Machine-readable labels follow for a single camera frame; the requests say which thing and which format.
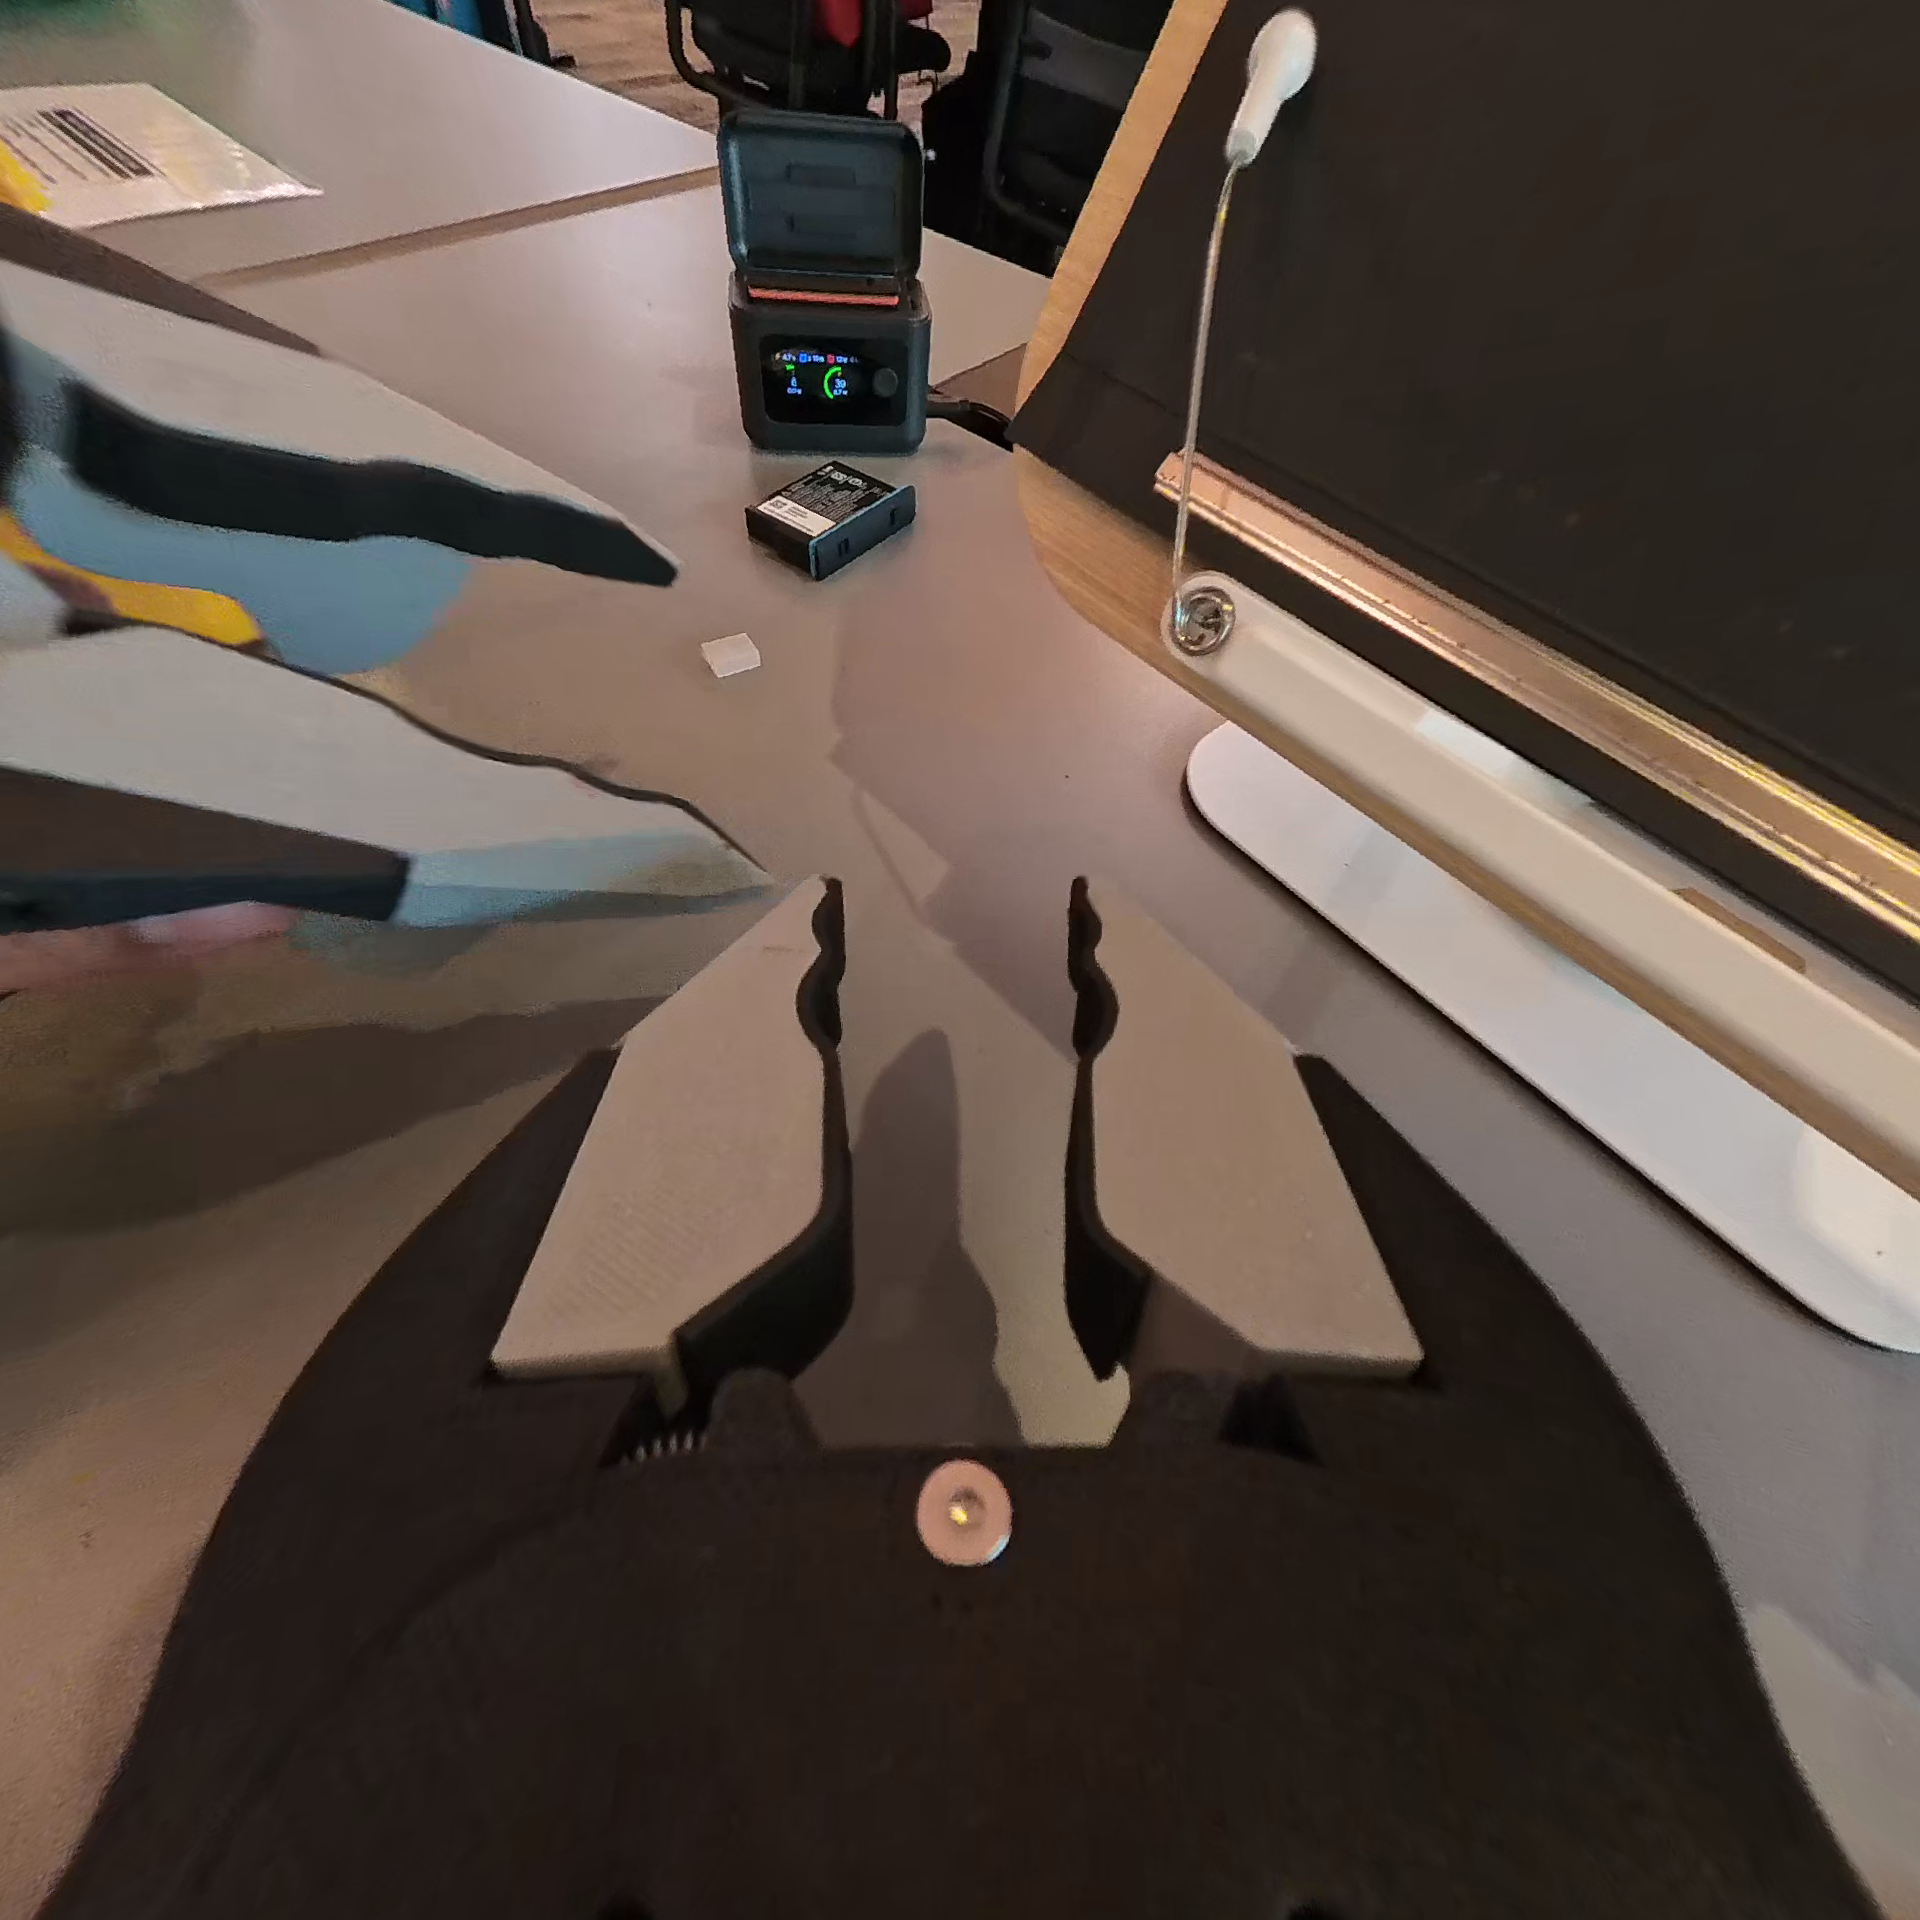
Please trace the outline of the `black power bank with display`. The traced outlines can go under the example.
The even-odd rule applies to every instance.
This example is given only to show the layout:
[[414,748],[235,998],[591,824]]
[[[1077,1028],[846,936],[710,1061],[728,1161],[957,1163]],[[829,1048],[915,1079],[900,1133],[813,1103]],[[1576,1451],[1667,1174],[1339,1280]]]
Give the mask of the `black power bank with display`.
[[749,444],[915,453],[928,422],[933,331],[917,134],[871,116],[733,109],[716,145]]

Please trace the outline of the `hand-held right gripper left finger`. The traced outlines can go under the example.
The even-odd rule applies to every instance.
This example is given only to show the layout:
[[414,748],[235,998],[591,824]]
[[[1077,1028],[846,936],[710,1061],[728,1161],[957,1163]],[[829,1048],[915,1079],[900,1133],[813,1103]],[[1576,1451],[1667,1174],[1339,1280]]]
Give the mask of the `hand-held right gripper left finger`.
[[621,1041],[491,1363],[793,1377],[852,1304],[846,903],[811,877]]

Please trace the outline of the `black mesh office chair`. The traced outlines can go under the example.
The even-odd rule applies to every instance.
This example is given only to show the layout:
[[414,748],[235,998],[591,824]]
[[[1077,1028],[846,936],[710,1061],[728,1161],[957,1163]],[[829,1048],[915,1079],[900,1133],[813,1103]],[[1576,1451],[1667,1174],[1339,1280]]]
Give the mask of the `black mesh office chair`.
[[925,225],[1048,275],[1171,1],[985,1],[921,109]]

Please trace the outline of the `person's left hand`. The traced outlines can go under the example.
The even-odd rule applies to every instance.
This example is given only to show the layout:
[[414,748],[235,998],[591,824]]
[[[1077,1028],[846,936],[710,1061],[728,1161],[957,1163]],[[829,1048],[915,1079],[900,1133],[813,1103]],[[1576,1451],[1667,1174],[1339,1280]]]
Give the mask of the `person's left hand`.
[[193,966],[231,949],[272,942],[300,915],[265,903],[219,903],[168,916],[3,936],[3,996],[73,987],[105,976]]

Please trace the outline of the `small black battery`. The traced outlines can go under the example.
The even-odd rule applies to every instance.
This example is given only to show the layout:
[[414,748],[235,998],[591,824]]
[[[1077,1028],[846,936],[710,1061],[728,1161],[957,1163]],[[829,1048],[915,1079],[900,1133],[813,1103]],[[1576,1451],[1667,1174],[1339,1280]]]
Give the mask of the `small black battery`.
[[915,485],[828,460],[742,512],[748,540],[811,582],[887,544],[919,515]]

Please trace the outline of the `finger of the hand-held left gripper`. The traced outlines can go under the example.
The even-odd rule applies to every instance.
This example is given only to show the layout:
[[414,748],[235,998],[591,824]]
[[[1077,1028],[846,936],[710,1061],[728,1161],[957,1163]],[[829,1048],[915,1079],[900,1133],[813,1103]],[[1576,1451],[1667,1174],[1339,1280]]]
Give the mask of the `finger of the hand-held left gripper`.
[[659,918],[771,876],[684,799],[500,756],[179,630],[7,641],[3,923],[278,904],[388,925]]
[[593,495],[367,375],[233,326],[4,264],[31,536],[211,584],[240,541],[532,561],[667,587],[669,551]]

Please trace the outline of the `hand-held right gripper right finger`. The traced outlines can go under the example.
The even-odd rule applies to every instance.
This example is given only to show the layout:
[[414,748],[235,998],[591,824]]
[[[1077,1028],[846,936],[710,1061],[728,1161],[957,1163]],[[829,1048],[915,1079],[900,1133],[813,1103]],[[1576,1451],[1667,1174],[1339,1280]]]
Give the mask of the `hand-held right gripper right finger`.
[[1067,904],[1065,1309],[1094,1377],[1406,1380],[1421,1342],[1293,1048],[1100,877]]

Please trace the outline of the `wooden board with black panel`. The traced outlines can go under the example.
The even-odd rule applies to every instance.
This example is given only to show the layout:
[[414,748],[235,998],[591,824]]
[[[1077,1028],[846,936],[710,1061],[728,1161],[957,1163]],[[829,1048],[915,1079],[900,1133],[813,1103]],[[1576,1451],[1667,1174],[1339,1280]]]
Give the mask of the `wooden board with black panel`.
[[[1051,582],[1209,705],[1164,644],[1155,476],[1273,11],[1172,5],[1015,420]],[[1307,11],[1312,80],[1231,195],[1198,456],[1916,848],[1916,5]],[[1916,998],[1889,936],[1596,751],[1199,523],[1198,560]]]

